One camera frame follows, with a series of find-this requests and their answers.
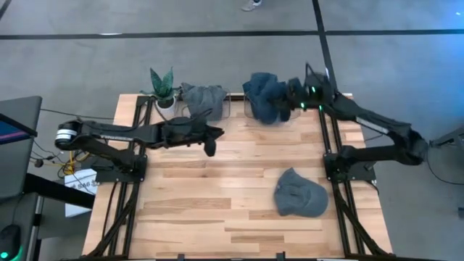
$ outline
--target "monitor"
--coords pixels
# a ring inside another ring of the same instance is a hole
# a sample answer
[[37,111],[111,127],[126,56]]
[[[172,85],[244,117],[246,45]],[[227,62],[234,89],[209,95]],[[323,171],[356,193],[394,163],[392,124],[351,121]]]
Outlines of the monitor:
[[36,137],[37,132],[0,113],[0,144]]

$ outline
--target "shoe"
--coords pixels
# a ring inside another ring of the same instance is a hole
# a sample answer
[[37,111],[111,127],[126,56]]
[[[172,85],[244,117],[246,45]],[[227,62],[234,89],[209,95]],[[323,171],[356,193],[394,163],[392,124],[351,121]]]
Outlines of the shoe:
[[241,9],[245,12],[253,11],[256,7],[261,5],[261,2],[262,1],[256,3],[253,0],[248,0],[248,2],[241,7]]

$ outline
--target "wooden tabletop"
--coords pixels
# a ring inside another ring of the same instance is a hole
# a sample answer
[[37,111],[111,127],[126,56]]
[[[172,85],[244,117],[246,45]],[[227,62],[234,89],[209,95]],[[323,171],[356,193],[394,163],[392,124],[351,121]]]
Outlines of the wooden tabletop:
[[[120,96],[115,124],[132,124],[136,97]],[[151,122],[159,121],[153,110]],[[327,123],[331,130],[330,120]],[[174,258],[179,253],[192,258],[275,257],[282,251],[287,257],[343,257],[331,184],[322,162],[318,112],[301,112],[278,127],[262,126],[244,114],[243,102],[233,101],[231,116],[217,126],[225,134],[217,141],[214,157],[207,157],[198,145],[147,151],[149,168],[139,193],[130,258]],[[339,127],[343,144],[364,147],[358,124],[339,122]],[[331,131],[329,135],[334,148]],[[274,188],[290,167],[326,188],[330,202],[320,217],[281,217],[276,212]],[[390,252],[377,192],[364,181],[354,181],[352,187],[360,222]],[[112,184],[98,188],[83,254],[102,237],[111,188]],[[352,226],[347,223],[351,249],[356,252]],[[123,226],[117,253],[124,231]]]

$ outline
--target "blue towel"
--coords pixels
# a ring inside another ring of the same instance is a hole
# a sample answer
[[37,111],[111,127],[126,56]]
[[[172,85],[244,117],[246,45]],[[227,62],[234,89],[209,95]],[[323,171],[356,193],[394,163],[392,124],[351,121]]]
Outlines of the blue towel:
[[290,109],[278,108],[273,104],[276,99],[286,95],[286,83],[278,82],[277,76],[268,72],[256,72],[252,79],[243,84],[244,93],[252,107],[253,117],[263,124],[273,124],[290,119]]

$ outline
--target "table leg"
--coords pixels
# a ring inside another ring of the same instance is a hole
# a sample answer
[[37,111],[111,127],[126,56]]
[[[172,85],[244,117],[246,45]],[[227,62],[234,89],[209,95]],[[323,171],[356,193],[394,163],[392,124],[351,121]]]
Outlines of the table leg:
[[28,173],[25,178],[24,192],[36,192],[37,194],[62,202],[74,204],[91,209],[94,205],[95,196],[68,188],[65,185],[49,181],[45,178]]

